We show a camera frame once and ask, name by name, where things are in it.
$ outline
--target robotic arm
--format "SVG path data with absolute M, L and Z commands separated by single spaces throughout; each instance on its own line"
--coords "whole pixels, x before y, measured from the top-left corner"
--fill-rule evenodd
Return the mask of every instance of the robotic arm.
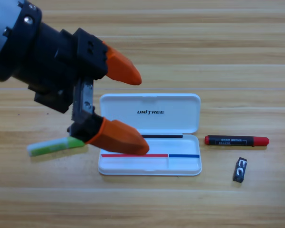
M 93 106 L 94 80 L 142 82 L 132 62 L 81 28 L 58 32 L 41 19 L 26 0 L 0 0 L 0 81 L 13 76 L 36 102 L 61 113 L 73 104 L 70 136 L 111 152 L 146 154 L 149 146 L 134 128 L 97 115 Z

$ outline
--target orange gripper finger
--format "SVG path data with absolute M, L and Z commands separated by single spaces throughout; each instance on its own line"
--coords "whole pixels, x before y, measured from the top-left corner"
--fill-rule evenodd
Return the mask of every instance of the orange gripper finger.
M 109 45 L 107 45 L 107 47 L 107 76 L 115 81 L 120 81 L 135 86 L 140 85 L 142 83 L 142 78 L 133 63 L 127 57 Z
M 103 117 L 99 132 L 86 144 L 92 144 L 109 152 L 145 155 L 149 145 L 138 131 L 118 120 Z

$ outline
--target blue stripe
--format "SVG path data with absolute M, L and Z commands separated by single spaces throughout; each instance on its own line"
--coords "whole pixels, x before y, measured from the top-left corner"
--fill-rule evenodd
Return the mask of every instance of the blue stripe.
M 169 158 L 199 158 L 199 154 L 169 154 Z

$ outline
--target unitree logo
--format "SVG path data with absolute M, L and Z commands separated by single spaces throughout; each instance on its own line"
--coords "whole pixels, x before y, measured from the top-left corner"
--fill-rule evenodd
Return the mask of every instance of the unitree logo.
M 137 114 L 164 114 L 165 111 L 149 111 L 149 110 L 145 110 L 145 111 L 137 111 Z

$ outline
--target white box lid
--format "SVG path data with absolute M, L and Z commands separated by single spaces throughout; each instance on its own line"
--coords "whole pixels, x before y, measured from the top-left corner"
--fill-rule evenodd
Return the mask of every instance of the white box lid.
M 141 134 L 183 134 L 197 131 L 200 97 L 196 94 L 105 94 L 101 115 L 119 120 Z

